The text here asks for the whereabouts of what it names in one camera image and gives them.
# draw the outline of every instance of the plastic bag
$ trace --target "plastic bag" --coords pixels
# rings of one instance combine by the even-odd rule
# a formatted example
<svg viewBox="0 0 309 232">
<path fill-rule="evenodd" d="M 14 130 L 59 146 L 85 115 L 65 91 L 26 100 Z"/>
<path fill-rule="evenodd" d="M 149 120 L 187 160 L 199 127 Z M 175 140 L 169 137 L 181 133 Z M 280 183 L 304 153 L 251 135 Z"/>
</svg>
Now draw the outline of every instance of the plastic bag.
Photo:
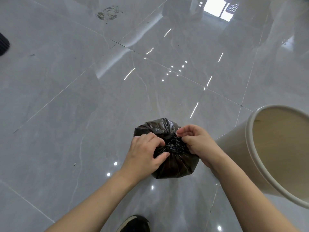
<svg viewBox="0 0 309 232">
<path fill-rule="evenodd" d="M 166 118 L 146 122 L 134 130 L 134 136 L 141 136 L 150 132 L 165 141 L 164 147 L 157 147 L 154 158 L 163 152 L 170 152 L 170 156 L 152 174 L 156 179 L 180 178 L 192 174 L 199 162 L 199 157 L 189 152 L 187 145 L 176 136 L 178 125 Z"/>
</svg>

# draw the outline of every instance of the shoe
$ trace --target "shoe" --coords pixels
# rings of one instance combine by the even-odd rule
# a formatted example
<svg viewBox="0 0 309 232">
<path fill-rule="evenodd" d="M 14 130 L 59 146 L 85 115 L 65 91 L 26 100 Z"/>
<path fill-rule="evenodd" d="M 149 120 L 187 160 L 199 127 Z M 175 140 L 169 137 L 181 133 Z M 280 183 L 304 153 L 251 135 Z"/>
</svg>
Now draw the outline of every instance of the shoe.
<svg viewBox="0 0 309 232">
<path fill-rule="evenodd" d="M 150 232 L 149 221 L 138 215 L 129 217 L 122 223 L 117 232 Z"/>
</svg>

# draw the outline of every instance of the marble tile floor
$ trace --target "marble tile floor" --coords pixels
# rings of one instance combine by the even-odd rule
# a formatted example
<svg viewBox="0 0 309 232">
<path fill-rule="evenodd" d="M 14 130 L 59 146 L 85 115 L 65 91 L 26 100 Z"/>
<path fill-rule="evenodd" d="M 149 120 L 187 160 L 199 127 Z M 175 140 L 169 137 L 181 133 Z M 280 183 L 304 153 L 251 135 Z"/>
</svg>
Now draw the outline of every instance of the marble tile floor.
<svg viewBox="0 0 309 232">
<path fill-rule="evenodd" d="M 43 231 L 102 185 L 134 128 L 166 117 L 218 138 L 266 104 L 309 113 L 309 4 L 301 0 L 0 0 L 0 222 Z M 269 199 L 300 230 L 309 210 Z M 241 231 L 201 162 L 149 177 L 132 214 L 153 231 Z"/>
</svg>

